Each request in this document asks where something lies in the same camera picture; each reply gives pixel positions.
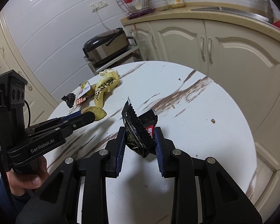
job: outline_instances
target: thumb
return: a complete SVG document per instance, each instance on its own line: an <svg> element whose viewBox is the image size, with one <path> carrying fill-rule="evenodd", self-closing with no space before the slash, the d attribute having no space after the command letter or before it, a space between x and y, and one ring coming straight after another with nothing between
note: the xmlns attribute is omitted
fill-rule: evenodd
<svg viewBox="0 0 280 224"><path fill-rule="evenodd" d="M41 178L36 174L17 175L17 186L23 189L36 189L41 186Z"/></svg>

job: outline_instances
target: kitchen countertop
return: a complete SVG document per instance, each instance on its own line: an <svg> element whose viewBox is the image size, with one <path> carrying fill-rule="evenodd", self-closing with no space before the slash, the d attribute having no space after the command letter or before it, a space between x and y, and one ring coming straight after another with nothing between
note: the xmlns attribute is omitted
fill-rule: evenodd
<svg viewBox="0 0 280 224"><path fill-rule="evenodd" d="M104 96L107 116L74 131L66 144L47 153L49 173L67 157L85 158L105 148L123 126L121 112L129 96L137 115L156 110L157 126L176 148L194 158L216 158L251 195L256 170L253 137L241 110L224 89L202 73L170 62L142 61L114 69L120 83ZM90 84L99 78L91 78ZM93 98L73 112L89 105L94 105ZM50 119L68 114L62 102ZM162 178L155 155L143 159L126 147L119 177L106 179L109 223L169 223L173 186L174 179ZM78 210L81 218L81 202Z"/></svg>
<svg viewBox="0 0 280 224"><path fill-rule="evenodd" d="M265 13L260 10L251 9L240 5L228 4L228 3L187 3L187 6L183 8L175 8L175 9L169 9L165 11L160 11L161 8L158 8L154 13L150 13L148 15L131 19L131 20L128 17L126 17L121 19L121 22L123 26L126 26L129 24L136 24L136 23L163 20L163 19L188 18L188 19L213 20L213 21L225 22L229 24L240 25L258 31L265 35L268 35L280 42L280 29L273 25L258 21L256 19L252 19L252 18L248 18L232 13L223 13L217 11L192 11L192 9L203 7L201 6L201 4L205 4L204 6L225 6L230 8L236 8L248 12L258 13L262 16L265 16Z"/></svg>

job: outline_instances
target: yellow food wrapper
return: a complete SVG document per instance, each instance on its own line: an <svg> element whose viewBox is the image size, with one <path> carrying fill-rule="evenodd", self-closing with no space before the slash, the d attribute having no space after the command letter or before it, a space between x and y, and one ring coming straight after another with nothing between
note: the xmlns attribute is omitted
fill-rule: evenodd
<svg viewBox="0 0 280 224"><path fill-rule="evenodd" d="M110 92L111 89L116 87L119 83L118 72L112 69L106 69L100 72L103 76L96 84L96 92L94 95L94 104L97 107L102 108L104 105L103 97L104 93Z"/></svg>

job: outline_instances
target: blue sleeve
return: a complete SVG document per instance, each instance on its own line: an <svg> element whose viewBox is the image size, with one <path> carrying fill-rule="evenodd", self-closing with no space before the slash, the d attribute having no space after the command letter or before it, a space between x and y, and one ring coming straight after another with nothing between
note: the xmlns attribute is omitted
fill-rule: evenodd
<svg viewBox="0 0 280 224"><path fill-rule="evenodd" d="M22 208L24 207L24 205L29 201L30 196L25 193L22 196L14 196L13 198L15 200L15 205L18 209L18 211L20 212L22 210ZM5 212L5 214L7 214L10 217L15 217L15 214L11 208L11 204L8 201L8 197L4 188L4 184L2 179L0 179L0 206L3 209L3 211Z"/></svg>

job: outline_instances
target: white marble tabletop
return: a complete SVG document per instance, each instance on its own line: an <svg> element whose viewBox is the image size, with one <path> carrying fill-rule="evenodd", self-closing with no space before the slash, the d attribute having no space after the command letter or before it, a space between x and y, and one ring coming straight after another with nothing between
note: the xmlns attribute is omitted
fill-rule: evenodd
<svg viewBox="0 0 280 224"><path fill-rule="evenodd" d="M157 126L176 148L192 157L216 158L247 192L256 169L254 141L241 110L224 89L200 72L169 62L136 62L115 70L120 83L104 96L108 115L74 131L66 144L46 154L49 173L67 157L89 157L114 139L129 97L137 115L157 111ZM73 112L89 105L94 105L93 98ZM62 102L50 119L68 114ZM126 147L119 177L106 179L109 223L170 223L173 186L173 179L162 178L156 156L143 159Z"/></svg>

